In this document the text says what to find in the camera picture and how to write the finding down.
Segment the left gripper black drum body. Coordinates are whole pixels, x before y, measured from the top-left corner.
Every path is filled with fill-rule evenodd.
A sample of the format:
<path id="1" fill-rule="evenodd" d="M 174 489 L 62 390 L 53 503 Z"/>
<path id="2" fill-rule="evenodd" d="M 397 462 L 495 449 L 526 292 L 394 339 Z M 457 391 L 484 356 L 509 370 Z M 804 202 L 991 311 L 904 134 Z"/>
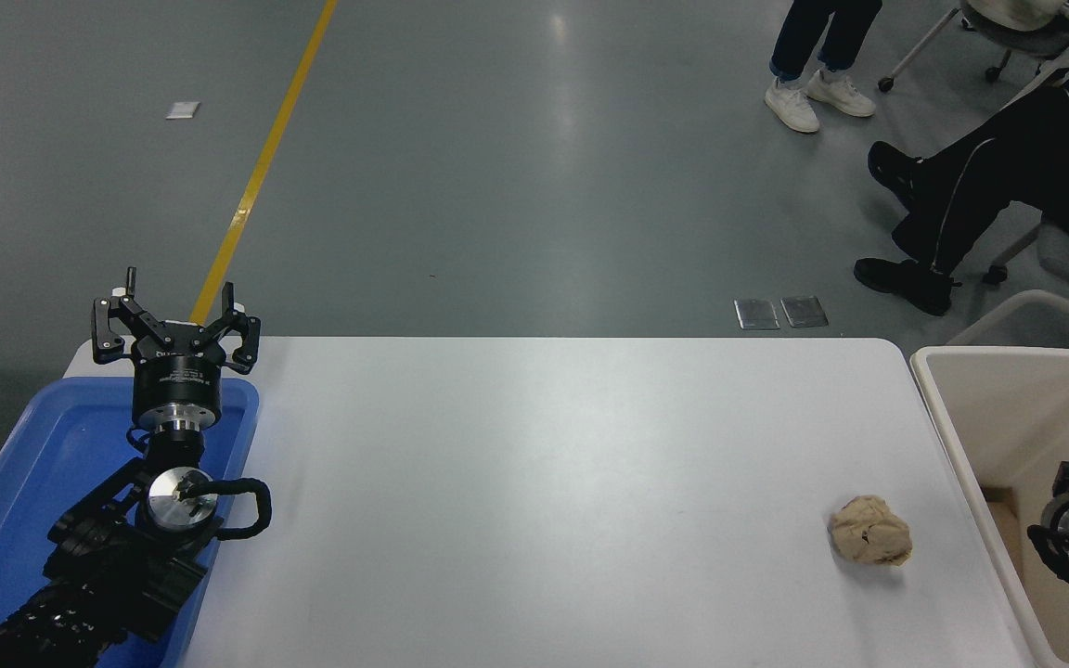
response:
<path id="1" fill-rule="evenodd" d="M 181 405 L 191 418 L 219 418 L 224 348 L 203 326 L 170 323 L 162 333 L 135 333 L 131 416 L 167 418 Z"/>

